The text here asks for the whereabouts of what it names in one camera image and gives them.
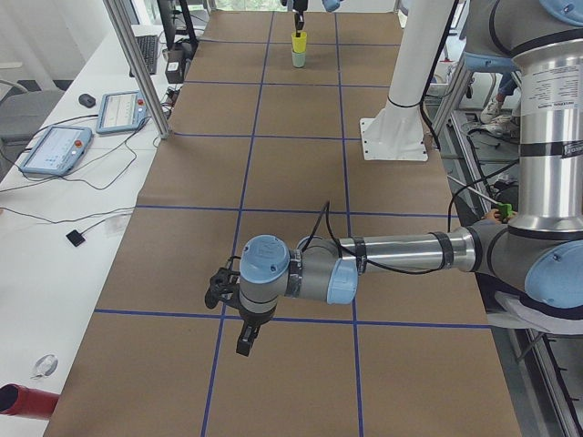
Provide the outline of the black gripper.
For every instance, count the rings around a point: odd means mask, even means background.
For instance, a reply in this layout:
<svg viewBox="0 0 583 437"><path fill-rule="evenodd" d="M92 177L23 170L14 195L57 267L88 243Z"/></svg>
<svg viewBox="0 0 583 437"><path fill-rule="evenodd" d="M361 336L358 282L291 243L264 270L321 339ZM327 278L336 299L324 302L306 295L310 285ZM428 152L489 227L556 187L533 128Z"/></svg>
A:
<svg viewBox="0 0 583 437"><path fill-rule="evenodd" d="M293 11L295 36L300 37L304 27L303 12L308 10L308 0L291 0L291 10Z"/></svg>
<svg viewBox="0 0 583 437"><path fill-rule="evenodd" d="M275 309L262 311L248 310L244 307L238 283L239 275L238 271L220 267L210 278L204 301L207 308L211 310L215 309L221 301L239 311L243 325L237 339L236 352L242 356L249 356L254 341L259 336L261 325L272 319Z"/></svg>

